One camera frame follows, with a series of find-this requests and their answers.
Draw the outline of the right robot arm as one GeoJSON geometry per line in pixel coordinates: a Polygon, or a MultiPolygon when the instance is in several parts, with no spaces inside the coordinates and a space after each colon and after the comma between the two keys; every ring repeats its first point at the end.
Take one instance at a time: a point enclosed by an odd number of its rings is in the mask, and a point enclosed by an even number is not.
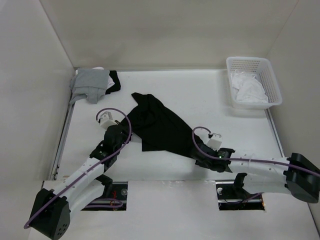
{"type": "Polygon", "coordinates": [[[196,165],[218,173],[235,174],[233,183],[221,187],[219,199],[245,200],[255,194],[280,193],[311,204],[320,198],[320,170],[299,153],[277,160],[232,158],[235,150],[214,150],[205,144],[191,149],[196,165]]]}

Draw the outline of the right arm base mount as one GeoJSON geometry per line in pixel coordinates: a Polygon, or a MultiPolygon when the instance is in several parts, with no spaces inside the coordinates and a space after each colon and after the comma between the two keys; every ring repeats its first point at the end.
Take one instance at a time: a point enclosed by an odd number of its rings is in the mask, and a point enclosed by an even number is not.
{"type": "Polygon", "coordinates": [[[220,211],[264,211],[262,193],[244,190],[246,173],[238,173],[235,180],[216,181],[218,208],[220,211]]]}

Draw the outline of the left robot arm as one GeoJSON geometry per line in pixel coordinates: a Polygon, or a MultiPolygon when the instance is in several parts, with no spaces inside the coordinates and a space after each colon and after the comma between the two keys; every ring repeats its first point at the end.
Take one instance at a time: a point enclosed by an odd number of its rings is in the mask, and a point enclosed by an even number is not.
{"type": "Polygon", "coordinates": [[[112,195],[112,180],[104,174],[117,161],[131,135],[129,125],[109,126],[103,140],[80,168],[56,188],[42,188],[37,193],[24,228],[33,228],[51,240],[59,240],[77,212],[97,198],[108,199],[112,195]]]}

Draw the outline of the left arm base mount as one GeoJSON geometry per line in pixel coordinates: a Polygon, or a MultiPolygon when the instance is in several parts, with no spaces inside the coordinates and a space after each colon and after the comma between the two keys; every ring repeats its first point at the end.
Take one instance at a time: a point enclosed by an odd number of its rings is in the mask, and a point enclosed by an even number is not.
{"type": "Polygon", "coordinates": [[[114,182],[106,175],[99,176],[96,180],[104,186],[103,193],[82,211],[126,211],[129,183],[114,182]]]}

